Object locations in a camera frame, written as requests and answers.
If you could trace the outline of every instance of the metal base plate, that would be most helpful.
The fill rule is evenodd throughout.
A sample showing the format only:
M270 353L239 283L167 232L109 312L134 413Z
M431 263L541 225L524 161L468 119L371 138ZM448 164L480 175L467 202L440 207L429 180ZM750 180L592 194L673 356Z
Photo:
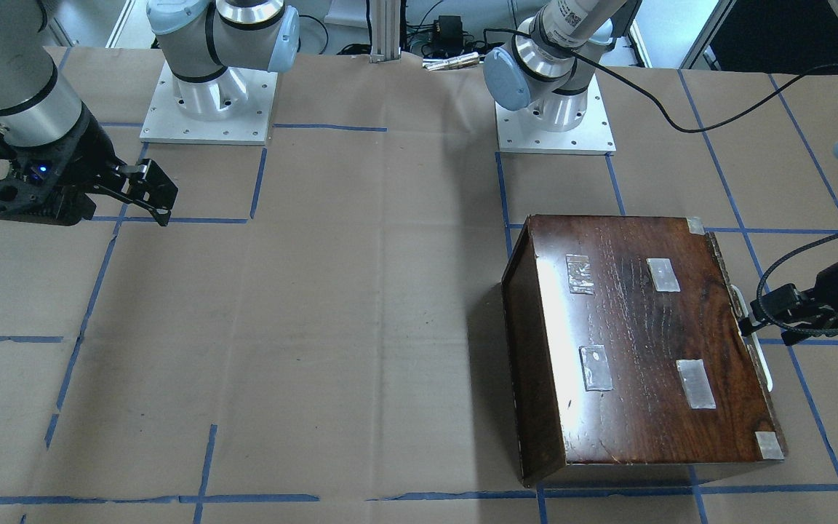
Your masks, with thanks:
M253 69L239 71L247 81L247 105L242 112L236 112L228 119L203 122L180 110L173 95L173 74L164 64L151 106L144 117L144 127L140 130L142 142L266 146L277 74Z
M535 126L531 107L518 111L496 104L496 130L503 153L555 155L605 155L615 152L616 142L606 117L596 77L588 86L588 110L581 124L569 132L549 132Z

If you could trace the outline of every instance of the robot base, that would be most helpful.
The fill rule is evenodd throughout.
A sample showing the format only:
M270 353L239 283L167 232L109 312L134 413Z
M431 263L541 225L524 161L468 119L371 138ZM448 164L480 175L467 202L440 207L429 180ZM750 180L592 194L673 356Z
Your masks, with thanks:
M142 142L222 143L266 146L276 93L276 73L239 69L247 80L247 105L241 113L216 122L203 122L183 113L173 94L173 74L164 64L153 91L151 106L140 130Z
M525 112L503 109L496 104L496 130L502 153L545 153L554 155L605 155L616 152L612 130L599 94L596 77L588 86L588 110L584 119L569 132L549 132L535 126Z

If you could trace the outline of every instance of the cardboard surface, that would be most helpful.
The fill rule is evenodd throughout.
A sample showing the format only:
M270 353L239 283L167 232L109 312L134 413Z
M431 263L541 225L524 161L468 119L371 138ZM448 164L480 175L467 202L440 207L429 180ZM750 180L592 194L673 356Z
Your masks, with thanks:
M66 60L127 162L162 63L156 50L73 49ZM694 125L678 74L626 74ZM751 74L685 78L704 122L772 89ZM116 222L109 199L104 221L69 229L0 222L0 336L14 338L0 342L0 522L541 521L516 480L495 286L519 230L505 221L619 215L618 200L629 215L698 215L718 228L749 300L749 243L764 268L817 238L787 229L838 229L781 102L708 133L739 223L704 137L672 132L647 100L599 80L618 144L612 175L603 158L502 155L501 183L479 68L300 56L279 80L266 156L149 148L180 187L167 228L130 206ZM787 100L838 199L824 153L838 133L838 79L806 79ZM838 243L805 253L779 281L810 285L836 259ZM767 351L789 461L705 485L704 511L711 522L784 521L775 514L790 503L792 515L838 521L838 491L719 492L838 487L794 362ZM838 457L838 347L796 355ZM646 496L550 492L545 518L699 521L690 492L633 494Z

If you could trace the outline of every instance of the wooden box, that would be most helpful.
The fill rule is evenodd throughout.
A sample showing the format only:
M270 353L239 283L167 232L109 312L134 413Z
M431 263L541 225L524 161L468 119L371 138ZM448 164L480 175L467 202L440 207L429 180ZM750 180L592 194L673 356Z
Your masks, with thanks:
M728 288L698 221L530 216L502 284L523 484L685 484L783 460Z

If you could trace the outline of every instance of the bolt hole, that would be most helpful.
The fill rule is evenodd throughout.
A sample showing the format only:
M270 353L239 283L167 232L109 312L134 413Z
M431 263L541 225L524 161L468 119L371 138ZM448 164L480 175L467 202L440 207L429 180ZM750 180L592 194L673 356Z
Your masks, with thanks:
M17 196L16 186L5 186L0 189L0 200L3 202L12 202Z

